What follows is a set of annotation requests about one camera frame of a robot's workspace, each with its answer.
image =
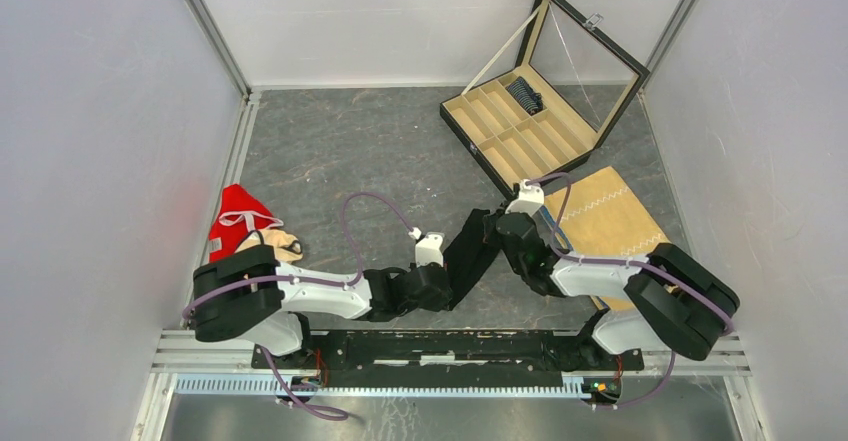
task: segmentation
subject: beige fabric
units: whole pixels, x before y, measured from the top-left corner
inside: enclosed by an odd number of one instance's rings
[[[303,251],[300,249],[300,241],[297,236],[289,234],[282,229],[260,229],[259,232],[265,239],[265,244],[274,247],[274,256],[277,261],[292,263],[303,259]],[[259,244],[259,236],[252,233],[239,245],[236,252],[243,251]]]
[[[565,190],[545,197],[556,219]],[[574,249],[585,255],[631,256],[647,253],[668,242],[665,233],[612,168],[574,183],[560,228]],[[628,300],[601,298],[613,310],[633,308]]]

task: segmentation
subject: gray floor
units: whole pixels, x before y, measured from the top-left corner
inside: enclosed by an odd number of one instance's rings
[[[439,103],[459,88],[292,90],[263,93],[241,184],[285,229],[300,237],[300,266],[353,272],[338,210],[355,191],[394,199],[422,231],[446,243],[472,208],[494,208],[502,196],[439,117]],[[632,104],[603,147],[573,172],[579,180],[612,165],[668,237],[686,246],[677,210],[645,113]],[[350,227],[366,267],[408,266],[411,240],[384,206],[357,200]],[[579,328],[594,311],[584,298],[531,292],[499,257],[453,312],[418,311],[385,324],[310,315],[331,328]]]
[[[635,397],[656,380],[626,378],[626,383]],[[616,412],[592,412],[573,399],[318,397],[313,402],[344,409],[352,419],[322,421],[265,396],[175,395],[162,439],[741,439],[721,378],[672,378],[661,395]]]

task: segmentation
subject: white drawstring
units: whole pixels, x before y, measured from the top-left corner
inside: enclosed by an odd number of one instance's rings
[[[221,223],[221,226],[233,226],[244,221],[244,224],[247,225],[247,231],[251,232],[256,230],[256,222],[254,221],[255,218],[262,218],[271,221],[271,224],[262,229],[283,227],[283,221],[281,219],[273,216],[265,216],[264,214],[257,213],[256,211],[228,211],[218,216],[218,222]]]

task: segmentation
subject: white wall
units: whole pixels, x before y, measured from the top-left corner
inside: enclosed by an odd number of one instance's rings
[[[254,85],[464,84],[533,0],[205,0]],[[569,0],[645,61],[679,0]],[[515,60],[504,55],[495,71]]]
[[[240,96],[183,0],[0,11],[0,432],[127,439]]]
[[[647,90],[778,440],[846,439],[848,0],[700,0]]]

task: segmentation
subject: red bag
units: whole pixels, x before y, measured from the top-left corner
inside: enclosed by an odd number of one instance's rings
[[[244,188],[231,184],[221,193],[221,210],[209,230],[209,262],[235,253],[252,231],[282,226],[283,222]]]

